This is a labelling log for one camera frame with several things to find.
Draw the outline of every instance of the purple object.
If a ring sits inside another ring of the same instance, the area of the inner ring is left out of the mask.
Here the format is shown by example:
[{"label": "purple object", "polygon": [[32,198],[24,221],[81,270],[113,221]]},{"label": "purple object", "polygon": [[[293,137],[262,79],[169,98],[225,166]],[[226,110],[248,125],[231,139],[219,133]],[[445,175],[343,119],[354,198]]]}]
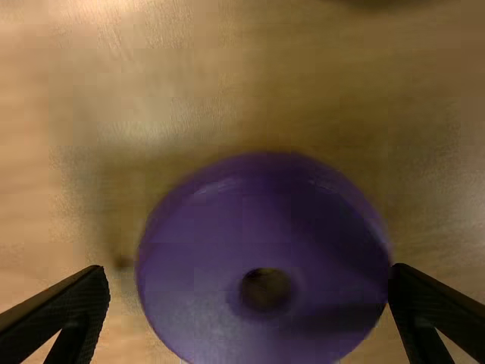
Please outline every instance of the purple object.
[{"label": "purple object", "polygon": [[[243,278],[275,268],[284,306],[258,311]],[[193,175],[153,211],[136,282],[163,342],[192,364],[331,363],[387,301],[383,225],[339,172],[298,154],[255,153]]]}]

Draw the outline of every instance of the center hole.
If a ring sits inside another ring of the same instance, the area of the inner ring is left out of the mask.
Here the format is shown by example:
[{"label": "center hole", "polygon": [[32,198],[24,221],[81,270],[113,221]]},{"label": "center hole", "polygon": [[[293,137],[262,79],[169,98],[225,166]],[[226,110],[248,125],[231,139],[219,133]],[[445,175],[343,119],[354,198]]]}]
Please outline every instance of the center hole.
[{"label": "center hole", "polygon": [[250,309],[272,312],[283,308],[291,299],[291,280],[280,269],[257,268],[244,276],[239,293]]}]

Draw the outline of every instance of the wooden surface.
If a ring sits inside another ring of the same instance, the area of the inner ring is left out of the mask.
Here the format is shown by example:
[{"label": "wooden surface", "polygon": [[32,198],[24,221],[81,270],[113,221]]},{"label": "wooden surface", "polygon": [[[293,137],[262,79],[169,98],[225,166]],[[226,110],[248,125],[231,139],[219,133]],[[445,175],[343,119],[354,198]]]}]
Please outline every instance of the wooden surface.
[{"label": "wooden surface", "polygon": [[[113,298],[93,362],[178,363],[116,265],[181,176],[256,149],[340,169],[386,218],[395,260],[485,302],[481,0],[0,10],[1,311],[102,264]],[[406,362],[389,312],[343,362]]]}]

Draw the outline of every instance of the purple disc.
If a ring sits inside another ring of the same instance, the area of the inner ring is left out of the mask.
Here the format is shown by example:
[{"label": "purple disc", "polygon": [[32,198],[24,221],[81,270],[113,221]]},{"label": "purple disc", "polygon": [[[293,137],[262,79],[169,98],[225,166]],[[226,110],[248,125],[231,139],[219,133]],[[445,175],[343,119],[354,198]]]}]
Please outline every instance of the purple disc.
[{"label": "purple disc", "polygon": [[[241,283],[284,272],[284,305],[257,310]],[[339,172],[298,154],[255,153],[209,166],[150,215],[136,283],[158,337],[192,364],[332,363],[387,301],[383,224]]]}]

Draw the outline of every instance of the wood grain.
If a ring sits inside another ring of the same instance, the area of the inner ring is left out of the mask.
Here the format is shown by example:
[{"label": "wood grain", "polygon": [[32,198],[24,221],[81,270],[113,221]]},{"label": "wood grain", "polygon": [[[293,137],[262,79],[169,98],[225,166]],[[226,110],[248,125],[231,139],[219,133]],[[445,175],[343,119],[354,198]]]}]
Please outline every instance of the wood grain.
[{"label": "wood grain", "polygon": [[[93,362],[178,363],[117,265],[182,176],[258,149],[340,169],[395,260],[485,302],[483,2],[1,7],[0,310],[102,264],[113,300]],[[388,312],[343,362],[406,362]]]}]

